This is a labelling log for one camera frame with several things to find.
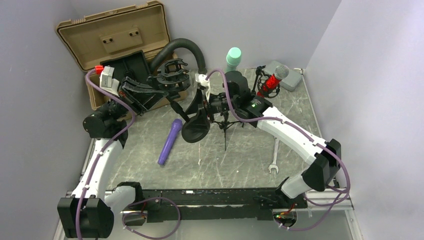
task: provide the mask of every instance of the table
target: table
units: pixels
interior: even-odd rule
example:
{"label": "table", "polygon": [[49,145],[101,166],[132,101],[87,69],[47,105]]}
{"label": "table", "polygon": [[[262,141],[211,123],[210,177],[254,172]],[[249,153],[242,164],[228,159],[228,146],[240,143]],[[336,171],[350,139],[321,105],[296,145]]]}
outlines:
{"label": "table", "polygon": [[[239,70],[252,88],[255,69]],[[222,77],[214,73],[210,79],[211,92],[223,92]],[[186,109],[194,97],[179,102]],[[319,136],[319,128],[305,83],[295,91],[283,88],[270,99],[284,115],[307,131]],[[157,164],[159,154],[170,131],[171,123],[179,115],[170,106],[164,106],[138,116],[128,130],[128,140],[110,175],[108,189],[120,182],[140,182],[144,189],[197,189],[197,188],[264,188],[276,187],[286,177],[293,176],[306,164],[293,150],[280,142],[278,174],[268,171],[272,162],[274,137],[250,124],[236,123],[227,130],[227,150],[224,132],[211,124],[208,135],[199,142],[187,143],[181,135],[176,139],[165,166]]]}

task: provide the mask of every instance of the black flexible hose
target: black flexible hose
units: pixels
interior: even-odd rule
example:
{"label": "black flexible hose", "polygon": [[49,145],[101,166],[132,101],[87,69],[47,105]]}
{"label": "black flexible hose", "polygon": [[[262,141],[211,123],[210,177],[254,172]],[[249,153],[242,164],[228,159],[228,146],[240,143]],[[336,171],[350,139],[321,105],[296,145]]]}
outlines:
{"label": "black flexible hose", "polygon": [[150,72],[154,72],[157,67],[175,50],[179,48],[188,49],[191,53],[193,53],[196,58],[198,73],[206,74],[208,71],[206,70],[205,57],[203,57],[203,53],[200,50],[199,46],[191,40],[186,38],[177,38],[170,42],[168,42],[165,47],[153,58],[150,63]]}

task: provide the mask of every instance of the silver microphone grille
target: silver microphone grille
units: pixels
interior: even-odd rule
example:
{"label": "silver microphone grille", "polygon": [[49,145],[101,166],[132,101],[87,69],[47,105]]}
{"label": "silver microphone grille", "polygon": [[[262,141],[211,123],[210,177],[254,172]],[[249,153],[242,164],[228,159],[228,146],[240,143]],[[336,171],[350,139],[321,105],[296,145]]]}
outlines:
{"label": "silver microphone grille", "polygon": [[274,76],[278,80],[287,78],[289,75],[289,68],[286,65],[279,65],[275,68]]}

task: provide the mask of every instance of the gray box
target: gray box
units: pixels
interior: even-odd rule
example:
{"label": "gray box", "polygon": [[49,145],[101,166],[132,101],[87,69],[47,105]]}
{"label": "gray box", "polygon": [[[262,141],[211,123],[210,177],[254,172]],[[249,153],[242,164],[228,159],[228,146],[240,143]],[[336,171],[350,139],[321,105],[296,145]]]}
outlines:
{"label": "gray box", "polygon": [[[278,61],[272,61],[271,63],[267,64],[266,67],[263,69],[263,71],[269,75],[273,75],[276,71],[276,67],[279,65],[282,65]],[[298,73],[297,71],[289,68],[288,69],[288,76],[281,80],[279,82],[279,85],[285,89],[287,89],[290,92],[293,92],[296,87],[299,85],[299,83],[302,81],[302,75]]]}

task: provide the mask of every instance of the purple microphone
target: purple microphone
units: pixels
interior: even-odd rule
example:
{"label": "purple microphone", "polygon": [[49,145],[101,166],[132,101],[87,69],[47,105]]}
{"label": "purple microphone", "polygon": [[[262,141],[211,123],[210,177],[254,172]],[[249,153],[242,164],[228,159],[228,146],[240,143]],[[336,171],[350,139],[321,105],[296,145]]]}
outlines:
{"label": "purple microphone", "polygon": [[164,165],[165,161],[170,154],[172,146],[174,145],[175,139],[177,138],[178,132],[183,127],[183,121],[181,119],[175,119],[171,124],[171,130],[169,131],[168,138],[166,139],[165,145],[163,145],[162,152],[160,153],[159,160],[157,163],[159,165]]}

